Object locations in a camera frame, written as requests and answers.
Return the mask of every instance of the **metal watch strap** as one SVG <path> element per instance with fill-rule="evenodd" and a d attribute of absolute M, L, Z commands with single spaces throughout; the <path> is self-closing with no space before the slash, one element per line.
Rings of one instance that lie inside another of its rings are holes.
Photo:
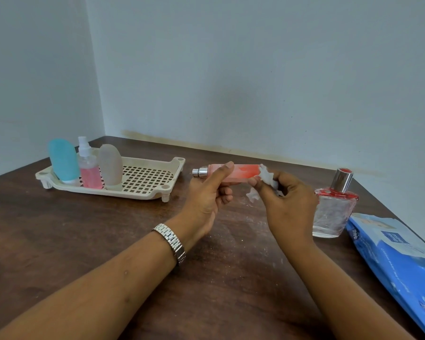
<path fill-rule="evenodd" d="M 167 227 L 165 224 L 160 223 L 155 226 L 153 230 L 164 236 L 164 239 L 166 239 L 169 245 L 172 247 L 172 250 L 175 253 L 176 261 L 178 262 L 177 264 L 179 265 L 182 263 L 186 258 L 186 252 L 184 251 L 183 245 L 172 229 Z"/>

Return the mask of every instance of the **bottle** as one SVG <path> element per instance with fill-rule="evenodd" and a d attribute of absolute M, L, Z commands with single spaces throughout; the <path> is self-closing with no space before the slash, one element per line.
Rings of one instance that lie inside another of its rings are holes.
<path fill-rule="evenodd" d="M 91 147 L 85 136 L 79 137 L 79 168 L 83 187 L 102 189 L 98 160 L 91 154 Z"/>
<path fill-rule="evenodd" d="M 49 158 L 55 175 L 62 183 L 71 186 L 80 186 L 79 164 L 74 146 L 62 138 L 49 142 Z"/>
<path fill-rule="evenodd" d="M 192 170 L 192 175 L 198 178 L 207 178 L 223 165 L 214 164 Z M 244 183 L 247 179 L 260 174 L 260 165 L 235 165 L 233 172 L 224 179 L 225 183 Z"/>
<path fill-rule="evenodd" d="M 329 188 L 315 190 L 319 203 L 313 220 L 313 236 L 336 238 L 339 236 L 356 206 L 359 196 L 348 192 L 353 172 L 339 168 Z"/>
<path fill-rule="evenodd" d="M 103 144 L 98 154 L 99 168 L 106 189 L 110 191 L 121 191 L 123 186 L 123 158 L 117 148 L 111 144 Z"/>

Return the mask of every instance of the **gray wall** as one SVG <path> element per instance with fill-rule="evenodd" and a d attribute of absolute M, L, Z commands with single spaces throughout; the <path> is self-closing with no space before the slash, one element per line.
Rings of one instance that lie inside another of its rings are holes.
<path fill-rule="evenodd" d="M 87 0 L 106 133 L 355 169 L 425 237 L 425 0 Z"/>
<path fill-rule="evenodd" d="M 103 135 L 85 0 L 0 0 L 0 174 Z"/>

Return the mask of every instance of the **plastic tray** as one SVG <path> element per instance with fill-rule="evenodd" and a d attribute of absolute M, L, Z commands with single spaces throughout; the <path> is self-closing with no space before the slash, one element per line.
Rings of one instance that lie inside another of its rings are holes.
<path fill-rule="evenodd" d="M 97 156 L 97 151 L 97 148 L 93 148 L 92 154 Z M 166 203 L 170 200 L 170 193 L 185 162 L 186 160 L 182 157 L 174 157 L 170 162 L 123 157 L 122 191 L 105 189 L 104 181 L 102 181 L 102 189 L 83 187 L 81 179 L 80 187 L 66 185 L 57 178 L 52 166 L 35 175 L 44 188 L 53 187 L 63 191 L 141 200 L 162 198 L 162 201 Z"/>

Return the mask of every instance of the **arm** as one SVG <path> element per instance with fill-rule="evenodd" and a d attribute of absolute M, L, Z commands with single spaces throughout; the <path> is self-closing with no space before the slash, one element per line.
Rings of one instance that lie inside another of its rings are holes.
<path fill-rule="evenodd" d="M 288 261 L 340 340 L 413 340 L 337 264 L 313 242 L 312 227 L 318 199 L 296 177 L 274 173 L 284 192 L 278 197 L 269 185 L 251 178 L 267 212 L 269 228 Z"/>
<path fill-rule="evenodd" d="M 233 163 L 227 165 L 204 182 L 193 178 L 181 213 L 165 223 L 186 252 L 209 232 L 219 208 L 232 200 L 232 190 L 220 186 L 233 171 Z M 0 340 L 117 339 L 175 265 L 168 242 L 151 232 L 13 320 L 0 331 Z"/>

